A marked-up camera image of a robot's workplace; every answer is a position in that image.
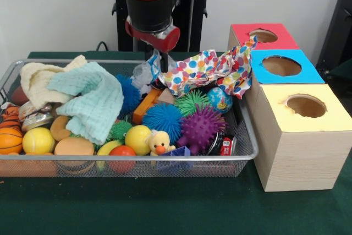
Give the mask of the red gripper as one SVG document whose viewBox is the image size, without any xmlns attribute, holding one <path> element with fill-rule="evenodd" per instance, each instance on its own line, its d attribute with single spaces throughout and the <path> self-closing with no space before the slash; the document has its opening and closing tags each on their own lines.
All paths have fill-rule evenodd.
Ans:
<svg viewBox="0 0 352 235">
<path fill-rule="evenodd" d="M 129 21 L 125 22 L 125 29 L 131 37 L 135 37 L 160 51 L 161 72 L 168 72 L 168 52 L 176 47 L 180 37 L 180 29 L 170 24 L 160 32 L 142 32 L 135 29 Z"/>
</svg>

